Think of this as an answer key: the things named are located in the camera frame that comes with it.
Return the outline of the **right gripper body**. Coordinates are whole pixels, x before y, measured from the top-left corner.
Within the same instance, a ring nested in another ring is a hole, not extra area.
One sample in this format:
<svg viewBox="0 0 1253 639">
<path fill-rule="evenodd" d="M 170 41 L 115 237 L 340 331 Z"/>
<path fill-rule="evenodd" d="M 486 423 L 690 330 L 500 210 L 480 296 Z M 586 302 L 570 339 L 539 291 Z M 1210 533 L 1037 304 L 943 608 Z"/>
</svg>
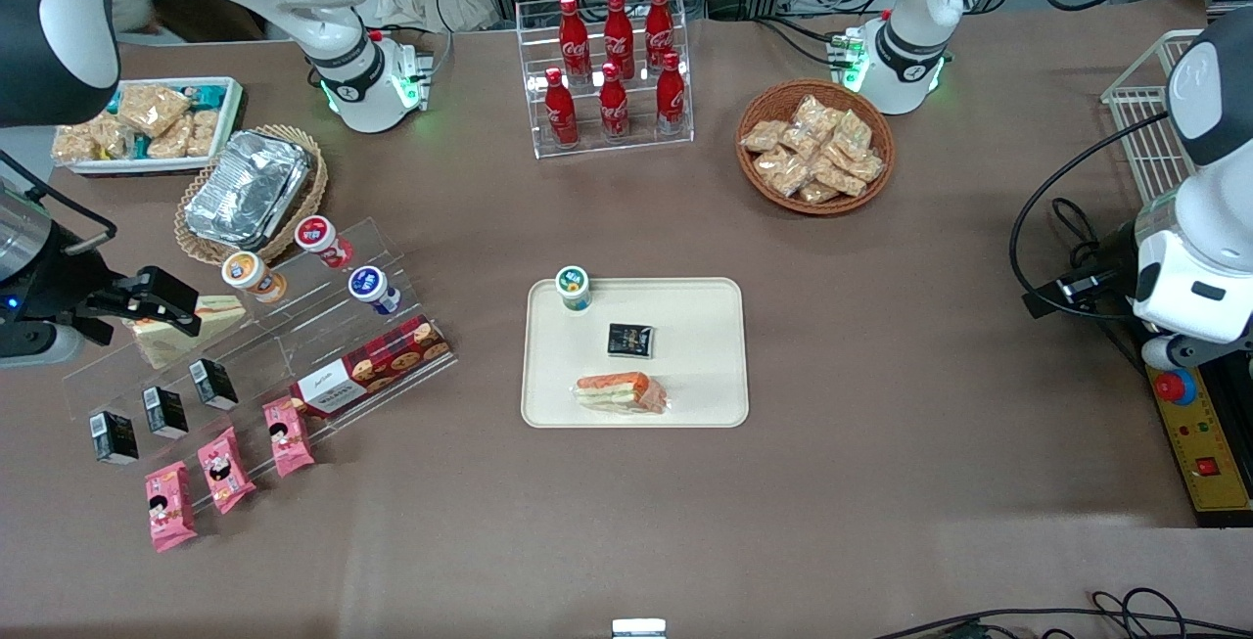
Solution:
<svg viewBox="0 0 1253 639">
<path fill-rule="evenodd" d="M 75 360 L 86 345 L 112 345 L 114 327 L 90 304 L 119 273 L 96 252 L 66 256 L 48 248 L 3 281 L 1 365 Z"/>
</svg>

